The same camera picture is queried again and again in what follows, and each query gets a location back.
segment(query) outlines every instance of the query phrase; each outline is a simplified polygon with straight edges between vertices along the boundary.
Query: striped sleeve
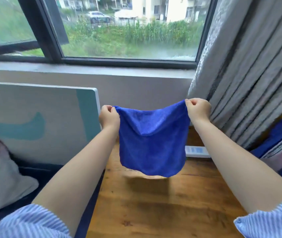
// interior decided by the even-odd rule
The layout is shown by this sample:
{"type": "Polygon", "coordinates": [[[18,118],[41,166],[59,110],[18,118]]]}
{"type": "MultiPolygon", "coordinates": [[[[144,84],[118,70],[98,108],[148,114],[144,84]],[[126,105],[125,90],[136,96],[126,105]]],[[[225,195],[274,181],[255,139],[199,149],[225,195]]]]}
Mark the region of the striped sleeve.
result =
{"type": "Polygon", "coordinates": [[[71,238],[66,225],[40,205],[24,206],[0,221],[1,238],[71,238]]]}
{"type": "Polygon", "coordinates": [[[282,204],[273,211],[257,211],[234,220],[245,238],[282,238],[282,204]]]}

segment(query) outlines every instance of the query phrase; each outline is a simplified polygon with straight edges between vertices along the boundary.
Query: gray curtain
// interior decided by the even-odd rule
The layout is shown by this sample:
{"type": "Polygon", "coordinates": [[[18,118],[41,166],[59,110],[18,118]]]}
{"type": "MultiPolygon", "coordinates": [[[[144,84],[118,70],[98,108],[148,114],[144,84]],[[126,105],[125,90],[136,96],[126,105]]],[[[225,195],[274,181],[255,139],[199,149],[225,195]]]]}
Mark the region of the gray curtain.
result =
{"type": "Polygon", "coordinates": [[[221,0],[188,98],[247,148],[282,113],[282,0],[221,0]]]}

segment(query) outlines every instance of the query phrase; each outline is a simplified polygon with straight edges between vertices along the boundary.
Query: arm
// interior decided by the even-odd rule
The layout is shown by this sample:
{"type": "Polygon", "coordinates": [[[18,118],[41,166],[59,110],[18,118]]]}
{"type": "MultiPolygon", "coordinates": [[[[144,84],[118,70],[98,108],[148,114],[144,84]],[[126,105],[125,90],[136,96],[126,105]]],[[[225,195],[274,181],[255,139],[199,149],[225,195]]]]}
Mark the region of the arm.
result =
{"type": "Polygon", "coordinates": [[[282,203],[282,177],[209,121],[210,103],[186,100],[188,115],[222,177],[249,212],[271,211],[282,203]]]}
{"type": "Polygon", "coordinates": [[[73,157],[33,200],[56,216],[74,237],[118,136],[120,118],[115,108],[103,106],[99,116],[103,130],[73,157]]]}

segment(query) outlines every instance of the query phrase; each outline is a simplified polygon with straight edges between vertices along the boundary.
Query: wooden desk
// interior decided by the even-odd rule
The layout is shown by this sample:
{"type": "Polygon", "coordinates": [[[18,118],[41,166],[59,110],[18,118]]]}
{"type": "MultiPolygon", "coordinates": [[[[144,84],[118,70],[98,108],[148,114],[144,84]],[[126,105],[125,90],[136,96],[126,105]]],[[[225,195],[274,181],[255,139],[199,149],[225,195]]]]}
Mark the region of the wooden desk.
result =
{"type": "MultiPolygon", "coordinates": [[[[201,145],[197,135],[189,144],[201,145]]],[[[191,158],[175,176],[146,176],[112,150],[87,238],[234,238],[246,215],[210,159],[191,158]]]]}

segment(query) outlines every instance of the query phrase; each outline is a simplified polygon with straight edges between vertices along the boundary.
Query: white car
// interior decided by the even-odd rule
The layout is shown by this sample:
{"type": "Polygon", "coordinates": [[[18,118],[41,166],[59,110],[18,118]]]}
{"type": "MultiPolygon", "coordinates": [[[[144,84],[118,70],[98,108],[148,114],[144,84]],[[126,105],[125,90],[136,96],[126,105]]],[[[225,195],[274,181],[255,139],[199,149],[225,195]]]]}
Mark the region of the white car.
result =
{"type": "Polygon", "coordinates": [[[110,22],[111,16],[105,15],[102,12],[90,11],[86,14],[89,17],[91,23],[98,22],[110,22]]]}
{"type": "Polygon", "coordinates": [[[135,19],[138,15],[135,14],[133,10],[121,9],[120,11],[115,12],[115,18],[119,19],[135,19]]]}

